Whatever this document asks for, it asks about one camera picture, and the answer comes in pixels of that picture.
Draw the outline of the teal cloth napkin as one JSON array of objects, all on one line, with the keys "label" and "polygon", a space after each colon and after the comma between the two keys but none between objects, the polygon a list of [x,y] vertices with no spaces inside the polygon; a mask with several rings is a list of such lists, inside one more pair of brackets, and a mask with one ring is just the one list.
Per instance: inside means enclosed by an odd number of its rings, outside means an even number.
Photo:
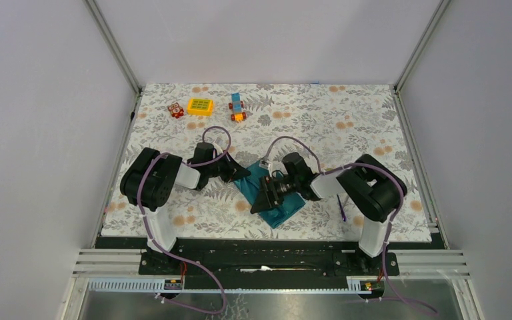
[{"label": "teal cloth napkin", "polygon": [[[269,175],[269,170],[260,167],[259,162],[248,166],[247,170],[250,176],[234,181],[234,185],[239,192],[245,197],[250,205],[256,201],[259,193],[259,179]],[[292,193],[284,197],[284,201],[280,206],[262,211],[259,216],[273,229],[280,226],[286,220],[291,218],[296,212],[305,206],[305,200],[298,194]]]}]

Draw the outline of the gold purple spoon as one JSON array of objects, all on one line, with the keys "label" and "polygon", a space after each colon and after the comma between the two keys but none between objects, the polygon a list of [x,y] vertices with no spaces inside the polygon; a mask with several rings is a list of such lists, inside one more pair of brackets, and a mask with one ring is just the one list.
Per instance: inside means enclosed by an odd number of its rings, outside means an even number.
[{"label": "gold purple spoon", "polygon": [[346,213],[345,213],[345,204],[344,202],[342,201],[341,197],[339,195],[337,195],[337,203],[338,203],[338,206],[339,206],[339,210],[340,210],[340,214],[341,214],[341,218],[344,222],[347,221],[347,216],[346,216]]}]

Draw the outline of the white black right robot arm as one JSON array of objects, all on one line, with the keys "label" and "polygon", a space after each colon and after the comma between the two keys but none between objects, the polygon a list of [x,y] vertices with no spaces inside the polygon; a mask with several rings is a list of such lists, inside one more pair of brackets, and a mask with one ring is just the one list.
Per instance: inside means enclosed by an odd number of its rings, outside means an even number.
[{"label": "white black right robot arm", "polygon": [[369,154],[328,173],[314,173],[298,153],[284,156],[282,163],[286,175],[259,179],[251,212],[279,208],[295,193],[307,201],[345,193],[365,217],[355,264],[366,275],[376,272],[382,266],[380,254],[389,237],[390,214],[401,207],[407,193],[405,184]]}]

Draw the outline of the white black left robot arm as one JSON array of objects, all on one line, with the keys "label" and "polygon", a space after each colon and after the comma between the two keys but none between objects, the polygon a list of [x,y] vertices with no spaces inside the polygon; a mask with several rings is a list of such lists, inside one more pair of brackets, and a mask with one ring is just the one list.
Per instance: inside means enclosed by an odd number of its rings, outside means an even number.
[{"label": "white black left robot arm", "polygon": [[147,232],[147,245],[158,251],[154,264],[165,274],[174,273],[180,265],[178,253],[172,251],[177,236],[169,221],[166,206],[174,186],[200,191],[211,178],[224,183],[250,176],[228,153],[218,152],[212,143],[197,144],[192,158],[161,153],[144,148],[125,172],[120,192],[128,202],[138,206]]}]

